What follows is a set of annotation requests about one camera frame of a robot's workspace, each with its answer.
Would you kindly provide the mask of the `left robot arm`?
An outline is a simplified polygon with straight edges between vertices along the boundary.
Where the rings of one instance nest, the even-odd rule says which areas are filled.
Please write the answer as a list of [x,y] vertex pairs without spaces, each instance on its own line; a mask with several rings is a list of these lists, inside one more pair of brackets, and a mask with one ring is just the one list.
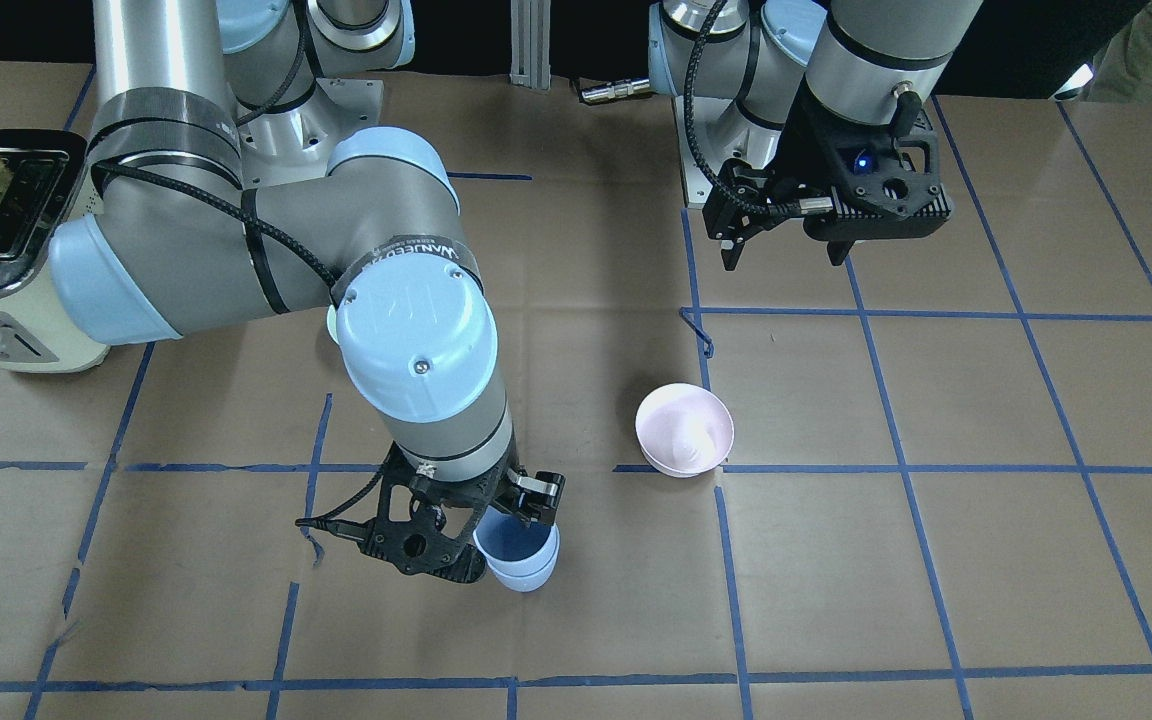
[[658,1],[649,83],[675,104],[687,204],[723,270],[799,222],[833,265],[954,213],[925,104],[978,1]]

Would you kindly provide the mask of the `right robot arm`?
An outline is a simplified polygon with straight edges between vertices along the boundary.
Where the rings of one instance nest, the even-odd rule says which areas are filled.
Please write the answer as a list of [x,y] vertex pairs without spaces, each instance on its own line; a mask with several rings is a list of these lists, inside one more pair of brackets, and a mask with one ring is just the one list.
[[340,100],[414,55],[407,1],[96,1],[101,209],[50,242],[61,305],[103,344],[328,306],[392,445],[302,530],[407,575],[530,591],[556,566],[561,473],[518,460],[500,341],[429,141]]

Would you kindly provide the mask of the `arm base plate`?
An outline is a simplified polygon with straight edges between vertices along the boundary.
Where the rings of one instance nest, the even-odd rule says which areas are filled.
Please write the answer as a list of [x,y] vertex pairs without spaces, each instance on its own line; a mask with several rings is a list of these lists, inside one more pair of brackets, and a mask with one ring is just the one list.
[[[712,182],[696,165],[685,131],[684,97],[673,99],[679,136],[681,181],[684,187],[684,206],[703,209],[708,200]],[[740,159],[755,169],[767,168],[776,156],[780,127],[764,127],[745,118],[735,100],[726,97],[695,97],[692,100],[692,132],[703,159],[714,173],[723,162]]]
[[319,79],[297,108],[266,113],[238,129],[243,188],[319,179],[340,141],[381,119],[380,79]]

